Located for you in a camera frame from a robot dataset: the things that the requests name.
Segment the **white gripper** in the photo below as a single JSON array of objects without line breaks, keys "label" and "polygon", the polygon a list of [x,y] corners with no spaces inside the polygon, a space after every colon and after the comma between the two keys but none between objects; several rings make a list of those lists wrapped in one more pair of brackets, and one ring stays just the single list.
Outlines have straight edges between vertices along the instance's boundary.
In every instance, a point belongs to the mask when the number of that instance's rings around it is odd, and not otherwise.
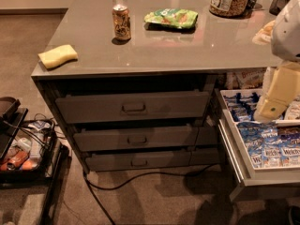
[{"label": "white gripper", "polygon": [[268,67],[263,76],[262,95],[254,119],[265,123],[279,119],[299,94],[299,63],[283,61],[278,67]]}]

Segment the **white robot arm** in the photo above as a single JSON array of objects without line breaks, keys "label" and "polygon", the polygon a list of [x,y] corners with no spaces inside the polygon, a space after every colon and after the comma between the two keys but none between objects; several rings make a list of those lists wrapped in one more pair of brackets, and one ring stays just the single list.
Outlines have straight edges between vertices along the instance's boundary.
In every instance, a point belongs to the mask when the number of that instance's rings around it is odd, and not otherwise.
[{"label": "white robot arm", "polygon": [[262,95],[254,113],[260,122],[279,119],[300,94],[300,0],[290,0],[277,15],[271,51],[282,63],[264,73]]}]

